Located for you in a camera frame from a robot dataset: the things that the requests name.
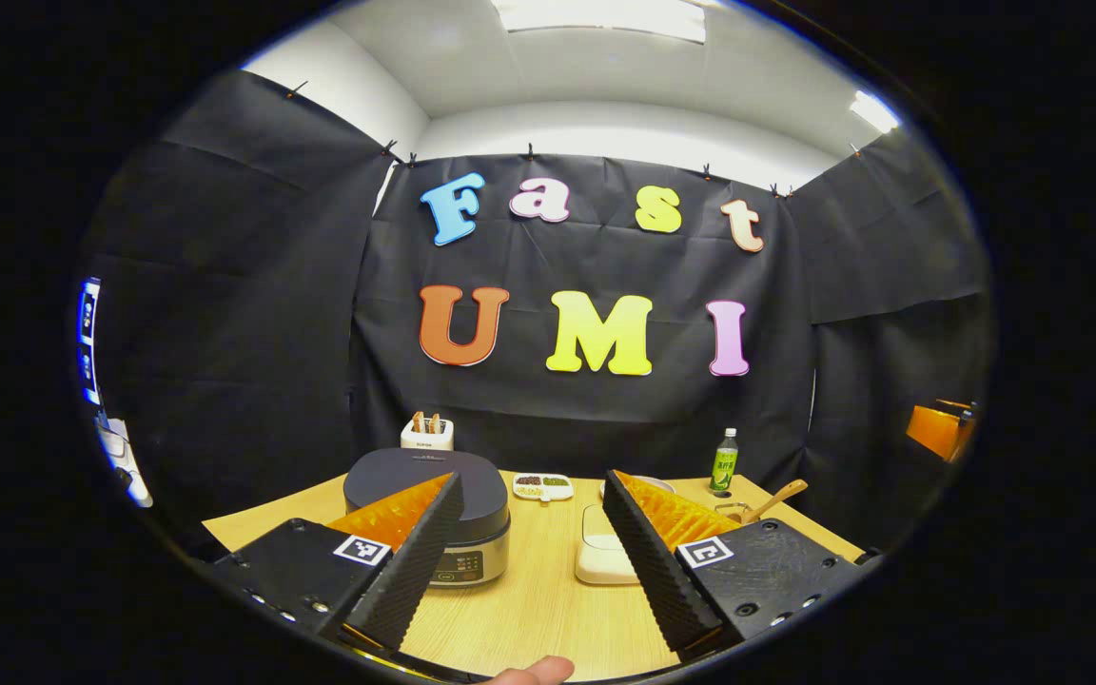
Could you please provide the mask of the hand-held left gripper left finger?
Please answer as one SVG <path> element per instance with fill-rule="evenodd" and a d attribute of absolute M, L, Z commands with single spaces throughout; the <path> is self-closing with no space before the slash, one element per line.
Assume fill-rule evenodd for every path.
<path fill-rule="evenodd" d="M 463 512 L 458 473 L 425 487 L 400 546 L 292 518 L 214 562 L 210 574 L 302 633 L 399 650 Z"/>

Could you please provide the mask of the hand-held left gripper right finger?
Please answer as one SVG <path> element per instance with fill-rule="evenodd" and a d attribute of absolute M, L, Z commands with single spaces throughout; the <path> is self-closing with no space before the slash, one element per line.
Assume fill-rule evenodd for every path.
<path fill-rule="evenodd" d="M 841 557 L 786 521 L 738 526 L 630 473 L 606 473 L 603 510 L 683 663 L 783 633 L 877 568 L 877 556 Z"/>

